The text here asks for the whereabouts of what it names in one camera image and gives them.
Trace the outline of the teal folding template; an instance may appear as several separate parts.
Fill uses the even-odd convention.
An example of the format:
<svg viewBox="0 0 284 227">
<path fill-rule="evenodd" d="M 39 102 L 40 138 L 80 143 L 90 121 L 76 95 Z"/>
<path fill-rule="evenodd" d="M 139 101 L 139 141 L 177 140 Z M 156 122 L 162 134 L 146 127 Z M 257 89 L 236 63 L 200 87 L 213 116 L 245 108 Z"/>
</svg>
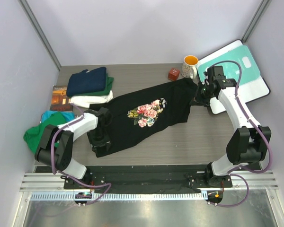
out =
<svg viewBox="0 0 284 227">
<path fill-rule="evenodd" d="M 226 78 L 238 81 L 240 74 L 238 66 L 234 63 L 226 62 L 226 60 L 235 61 L 241 66 L 242 75 L 239 82 L 239 89 L 260 77 L 260 70 L 249 48 L 246 45 L 241 45 L 208 62 L 199 64 L 197 70 L 200 81 L 204 81 L 204 72 L 206 72 L 207 69 L 215 63 L 218 66 L 223 66 L 223 72 Z"/>
</svg>

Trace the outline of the black t shirt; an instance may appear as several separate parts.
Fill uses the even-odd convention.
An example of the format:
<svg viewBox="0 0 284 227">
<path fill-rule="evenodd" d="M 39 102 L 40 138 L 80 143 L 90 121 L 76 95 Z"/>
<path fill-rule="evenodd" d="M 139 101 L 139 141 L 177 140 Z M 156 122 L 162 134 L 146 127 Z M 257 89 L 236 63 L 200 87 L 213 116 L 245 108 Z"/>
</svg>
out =
<svg viewBox="0 0 284 227">
<path fill-rule="evenodd" d="M 180 79 L 113 98 L 104 104 L 91 104 L 92 110 L 106 108 L 112 115 L 106 127 L 111 146 L 94 151 L 104 157 L 136 146 L 169 126 L 185 123 L 197 93 L 191 79 Z"/>
</svg>

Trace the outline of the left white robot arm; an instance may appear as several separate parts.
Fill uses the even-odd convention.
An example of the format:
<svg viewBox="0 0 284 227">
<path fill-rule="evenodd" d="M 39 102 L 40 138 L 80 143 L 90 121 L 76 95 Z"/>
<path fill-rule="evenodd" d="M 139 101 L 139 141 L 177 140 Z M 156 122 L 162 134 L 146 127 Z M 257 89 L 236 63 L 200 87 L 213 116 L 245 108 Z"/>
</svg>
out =
<svg viewBox="0 0 284 227">
<path fill-rule="evenodd" d="M 72 157 L 73 143 L 87 134 L 88 140 L 97 155 L 107 152 L 111 147 L 111 139 L 107 126 L 112 115 L 106 108 L 88 109 L 79 118 L 58 126 L 47 125 L 43 131 L 35 152 L 35 160 L 50 166 L 52 172 L 62 172 L 82 189 L 91 184 L 90 170 Z"/>
</svg>

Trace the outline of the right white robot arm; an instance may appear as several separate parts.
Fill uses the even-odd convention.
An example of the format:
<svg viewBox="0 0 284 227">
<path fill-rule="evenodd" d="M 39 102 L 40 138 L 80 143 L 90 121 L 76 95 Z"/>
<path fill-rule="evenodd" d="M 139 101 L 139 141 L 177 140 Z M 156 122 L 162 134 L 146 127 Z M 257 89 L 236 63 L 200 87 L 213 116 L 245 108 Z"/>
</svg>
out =
<svg viewBox="0 0 284 227">
<path fill-rule="evenodd" d="M 228 180 L 228 175 L 240 168 L 251 173 L 264 173 L 252 170 L 248 166 L 265 159 L 271 154 L 269 140 L 271 130 L 263 127 L 252 116 L 245 103 L 240 101 L 238 84 L 233 79 L 218 79 L 208 85 L 198 83 L 197 92 L 191 103 L 209 105 L 216 97 L 224 106 L 234 128 L 234 134 L 226 147 L 226 153 L 216 161 L 209 163 L 204 171 L 203 181 L 207 187 L 219 187 Z"/>
</svg>

